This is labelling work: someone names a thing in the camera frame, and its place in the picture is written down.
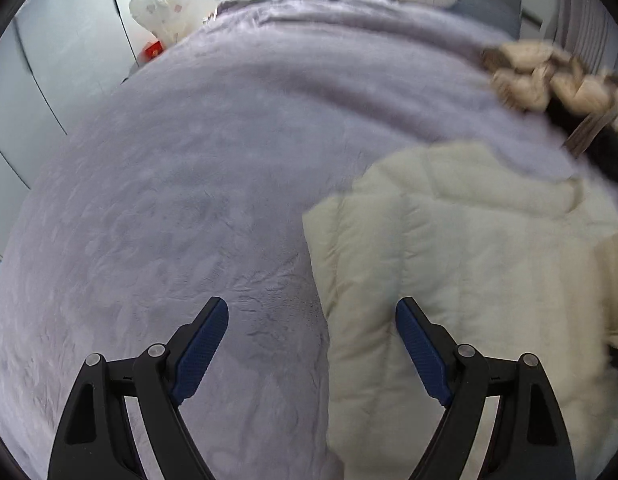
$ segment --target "white puffer jacket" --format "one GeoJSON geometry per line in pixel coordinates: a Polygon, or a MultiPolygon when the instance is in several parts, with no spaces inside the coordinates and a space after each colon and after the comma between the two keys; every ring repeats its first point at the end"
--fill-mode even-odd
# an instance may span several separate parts
{"type": "MultiPolygon", "coordinates": [[[[578,478],[601,471],[618,447],[594,253],[618,232],[604,191],[515,174],[481,144],[417,147],[306,213],[304,231],[329,324],[329,445],[346,480],[406,480],[442,415],[395,329],[404,296],[486,356],[538,355],[578,478]]],[[[479,472],[496,408],[487,399],[463,478],[479,472]]]]}

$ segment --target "lavender blanket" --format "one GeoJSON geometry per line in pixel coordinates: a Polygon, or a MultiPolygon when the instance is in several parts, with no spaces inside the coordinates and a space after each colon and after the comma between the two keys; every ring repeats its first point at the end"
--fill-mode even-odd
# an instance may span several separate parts
{"type": "Polygon", "coordinates": [[[0,434],[31,478],[84,357],[165,342],[210,296],[230,326],[182,413],[217,479],[338,478],[301,213],[417,141],[483,139],[541,178],[591,172],[544,117],[496,101],[476,62],[503,40],[389,0],[242,0],[71,132],[0,268],[0,434]]]}

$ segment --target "gray curtain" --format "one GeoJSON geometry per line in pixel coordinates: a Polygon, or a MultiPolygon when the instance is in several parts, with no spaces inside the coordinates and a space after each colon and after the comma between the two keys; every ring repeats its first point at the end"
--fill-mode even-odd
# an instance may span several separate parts
{"type": "Polygon", "coordinates": [[[559,0],[555,41],[593,72],[615,67],[618,26],[600,0],[559,0]]]}

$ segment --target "blue gripper pad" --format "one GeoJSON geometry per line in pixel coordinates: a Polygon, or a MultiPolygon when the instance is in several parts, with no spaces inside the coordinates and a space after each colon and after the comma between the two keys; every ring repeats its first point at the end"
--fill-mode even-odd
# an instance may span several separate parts
{"type": "Polygon", "coordinates": [[[176,406],[192,397],[198,389],[228,325],[229,308],[224,300],[220,300],[193,336],[176,366],[176,381],[170,394],[176,406]]]}
{"type": "Polygon", "coordinates": [[[426,392],[447,408],[453,394],[446,380],[444,361],[403,301],[396,306],[395,323],[426,392]]]}

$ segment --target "red object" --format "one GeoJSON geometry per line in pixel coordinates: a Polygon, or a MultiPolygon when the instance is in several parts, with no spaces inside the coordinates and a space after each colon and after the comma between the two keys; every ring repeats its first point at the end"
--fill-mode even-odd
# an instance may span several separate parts
{"type": "Polygon", "coordinates": [[[164,52],[164,48],[159,41],[156,41],[155,43],[150,44],[148,47],[146,47],[143,52],[147,61],[150,61],[154,57],[158,57],[160,54],[162,54],[164,52]]]}

